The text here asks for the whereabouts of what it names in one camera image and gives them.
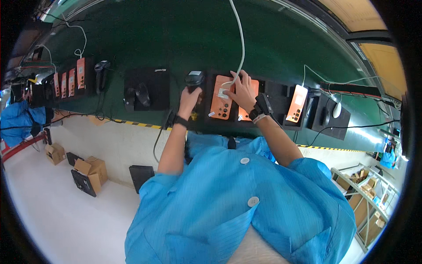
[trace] green workbench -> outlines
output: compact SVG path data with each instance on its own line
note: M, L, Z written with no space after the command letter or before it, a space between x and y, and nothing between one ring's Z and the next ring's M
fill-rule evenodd
M236 1L245 39L243 69L248 73L279 81L301 84L307 64L328 80L346 82L365 77L358 64L326 32L305 18L269 1ZM183 79L191 70L236 70L241 58L239 29L229 1L104 1L77 16L74 22L87 35L84 57L112 63L107 80L103 110L115 119L161 125L164 112L128 113L123 105L124 72L151 66L170 68L170 106L177 109ZM58 64L78 59L84 37L79 28L62 25L45 42ZM43 53L48 60L48 53ZM314 87L318 77L306 72L306 85ZM95 112L98 97L60 103L61 109ZM343 107L352 114L349 125L384 122L376 102L369 98L343 96ZM227 131L258 134L257 129L202 127L207 133ZM294 131L287 131L293 138ZM317 132L304 128L298 144L309 145ZM349 129L344 141L319 135L314 146L380 151L383 134L377 128Z

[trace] wristwatch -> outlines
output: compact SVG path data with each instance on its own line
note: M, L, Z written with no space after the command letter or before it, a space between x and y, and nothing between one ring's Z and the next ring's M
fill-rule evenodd
M249 113L249 118L253 121L255 118L257 118L260 114L262 114L263 111L259 107L258 103L255 103L254 109Z
M184 118L181 118L178 114L176 114L174 116L173 125L174 124L181 124L182 126L184 126L186 128L188 128L188 126L189 126L188 121L186 119L184 119Z

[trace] worker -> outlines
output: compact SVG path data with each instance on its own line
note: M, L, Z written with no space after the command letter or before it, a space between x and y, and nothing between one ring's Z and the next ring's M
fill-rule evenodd
M39 124L33 130L33 132L36 131L36 134L32 136L36 136L42 130L42 125L52 123L63 117L64 114L59 110L49 107L30 108L26 100L16 102L7 106L1 112L0 136L9 147L14 147L31 136L33 121Z
M255 108L251 78L241 71L230 96ZM185 121L200 88L181 94ZM139 190L141 203L127 232L127 263L338 263L356 225L354 213L323 163L304 158L269 116L254 118L263 137L228 139L188 133L165 144L157 174ZM277 163L269 159L271 152Z
M381 164L382 166L391 169L392 167L394 167L395 165L395 155L394 155L394 146L391 146L390 148L390 152L384 152L382 154L381 160L379 162L379 164Z

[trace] yellow black warning tape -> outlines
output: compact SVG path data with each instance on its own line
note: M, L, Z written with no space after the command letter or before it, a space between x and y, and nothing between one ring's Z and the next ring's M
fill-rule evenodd
M155 128L155 129L161 129L161 126L159 125L150 125L150 124L144 124L144 123L138 123L138 122L132 122L132 121L124 121L121 119L115 119L116 122L121 123L121 124L129 124L129 125L137 125L137 126L142 126L142 127L146 127L146 128ZM332 147L314 147L314 146L306 146L306 145L296 145L298 147L306 147L309 149L320 149L320 150L342 150L342 151L352 151L352 152L365 152L362 150L345 150L345 149L336 149L336 148L332 148Z
M129 125L137 125L137 126L143 126L146 128L155 128L155 129L161 129L160 125L150 125L150 124L144 124L144 123L138 123L138 122L132 122L132 121L124 121L121 119L115 119L116 122L121 124L129 124Z
M352 151L352 152L365 152L362 150L345 150L345 149L336 149L332 147L315 147L315 146L306 146L306 145L296 145L298 147L305 147L308 149L320 149L320 150L342 150L342 151Z

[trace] white button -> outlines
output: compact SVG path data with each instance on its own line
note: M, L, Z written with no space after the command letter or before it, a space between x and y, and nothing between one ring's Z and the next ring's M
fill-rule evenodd
M253 206L254 206L254 205L256 205L259 201L260 201L260 199L259 199L258 197L256 197L256 196L251 197L251 198L248 200L248 206L249 206L249 207L253 207Z
M248 158L242 158L240 160L240 163L242 163L242 164L247 164L248 162L249 162L249 159Z

